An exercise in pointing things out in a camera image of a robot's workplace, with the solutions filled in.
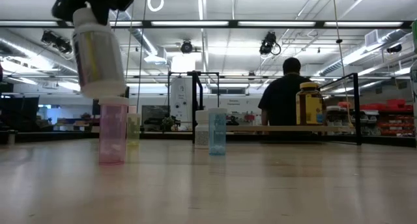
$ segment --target pink plastic container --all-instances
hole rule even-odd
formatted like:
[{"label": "pink plastic container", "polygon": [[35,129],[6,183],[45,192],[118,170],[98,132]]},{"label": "pink plastic container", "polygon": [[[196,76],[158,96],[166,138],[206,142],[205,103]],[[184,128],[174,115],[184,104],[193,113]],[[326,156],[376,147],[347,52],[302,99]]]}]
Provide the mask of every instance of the pink plastic container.
[{"label": "pink plastic container", "polygon": [[100,165],[120,165],[126,155],[126,118],[129,99],[109,97],[99,100],[100,145],[98,163]]}]

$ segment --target man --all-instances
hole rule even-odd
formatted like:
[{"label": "man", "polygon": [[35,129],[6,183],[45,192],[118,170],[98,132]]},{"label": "man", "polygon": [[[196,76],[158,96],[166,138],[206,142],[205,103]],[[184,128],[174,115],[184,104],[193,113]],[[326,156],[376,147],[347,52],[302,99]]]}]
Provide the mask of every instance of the man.
[{"label": "man", "polygon": [[297,58],[291,57],[283,64],[284,76],[273,81],[266,88],[258,108],[262,109],[262,125],[295,126],[295,96],[300,91],[300,84],[310,82],[300,76],[301,64]]}]

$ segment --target white bottle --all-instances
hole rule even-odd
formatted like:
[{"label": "white bottle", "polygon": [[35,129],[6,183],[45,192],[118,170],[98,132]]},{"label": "white bottle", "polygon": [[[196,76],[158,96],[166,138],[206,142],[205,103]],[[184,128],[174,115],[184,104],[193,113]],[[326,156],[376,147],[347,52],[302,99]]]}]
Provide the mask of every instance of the white bottle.
[{"label": "white bottle", "polygon": [[194,148],[209,149],[209,112],[207,110],[196,111],[195,120],[197,121],[198,125],[195,127]]},{"label": "white bottle", "polygon": [[109,25],[97,22],[90,8],[73,15],[72,36],[81,92],[88,98],[123,94],[126,83],[119,42]]}]

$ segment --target clear plastic cup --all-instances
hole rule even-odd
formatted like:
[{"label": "clear plastic cup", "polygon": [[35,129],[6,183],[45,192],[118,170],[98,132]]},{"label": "clear plastic cup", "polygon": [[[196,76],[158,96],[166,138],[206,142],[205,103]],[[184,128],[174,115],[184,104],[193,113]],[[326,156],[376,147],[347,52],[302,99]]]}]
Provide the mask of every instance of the clear plastic cup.
[{"label": "clear plastic cup", "polygon": [[210,155],[226,154],[226,114],[227,109],[212,108],[208,110]]},{"label": "clear plastic cup", "polygon": [[120,165],[126,156],[126,116],[129,99],[108,97],[99,100],[100,145],[98,163],[100,165]]}]

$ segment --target black metal frame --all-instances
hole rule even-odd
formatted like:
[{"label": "black metal frame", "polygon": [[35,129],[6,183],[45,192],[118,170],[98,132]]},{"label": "black metal frame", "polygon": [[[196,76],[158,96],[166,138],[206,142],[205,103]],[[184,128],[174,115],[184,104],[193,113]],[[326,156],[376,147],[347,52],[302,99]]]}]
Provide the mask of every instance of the black metal frame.
[{"label": "black metal frame", "polygon": [[360,123],[360,93],[359,93],[359,78],[357,73],[351,73],[349,75],[346,75],[344,77],[341,77],[335,81],[326,83],[320,87],[322,89],[323,87],[330,86],[334,83],[337,83],[339,81],[342,81],[344,79],[352,79],[353,80],[353,99],[354,99],[354,120],[355,120],[355,132],[356,132],[356,145],[360,146],[362,145],[362,132],[360,131],[361,123]]},{"label": "black metal frame", "polygon": [[[198,71],[192,71],[192,72],[168,72],[168,115],[171,115],[171,105],[170,105],[170,83],[171,83],[171,75],[172,74],[179,74],[181,77],[181,74],[186,74],[187,76],[192,77],[192,141],[193,144],[195,143],[195,127],[197,126],[197,121],[195,120],[195,112],[197,110],[203,110],[203,85],[201,84],[201,81],[199,79],[199,76],[203,75],[216,75],[217,76],[217,107],[220,106],[220,73],[219,72],[198,72]],[[200,88],[200,95],[199,95],[199,106],[197,106],[197,85]]]},{"label": "black metal frame", "polygon": [[[187,21],[187,22],[201,22],[200,20],[160,20],[160,21],[168,21],[168,22],[175,22],[175,21]],[[227,25],[153,25],[150,20],[134,20],[133,24],[135,23],[142,23],[142,25],[117,25],[112,26],[112,28],[116,29],[174,29],[174,28],[194,28],[194,29],[337,29],[334,26],[324,26],[325,22],[336,22],[332,20],[311,20],[311,21],[303,21],[303,22],[315,22],[314,26],[310,25],[294,25],[288,26],[285,25],[285,22],[300,22],[298,20],[204,20],[204,21],[226,21],[228,22]],[[247,21],[256,21],[256,22],[283,22],[282,25],[272,25],[272,24],[265,24],[265,25],[257,25],[257,26],[242,26],[239,25],[239,22],[247,22]],[[8,22],[7,25],[1,25],[1,22]],[[69,23],[61,23],[61,21],[56,20],[47,20],[46,22],[55,22],[55,25],[36,25],[36,22],[40,22],[40,20],[24,20],[24,22],[30,22],[27,25],[22,25],[22,20],[0,20],[0,28],[28,28],[28,29],[69,29],[74,28],[73,25]],[[338,21],[339,23],[343,22],[390,22],[390,21]],[[383,26],[383,25],[372,25],[372,26],[342,26],[339,25],[339,29],[410,29],[412,23],[414,21],[398,21],[403,22],[400,26]]]}]

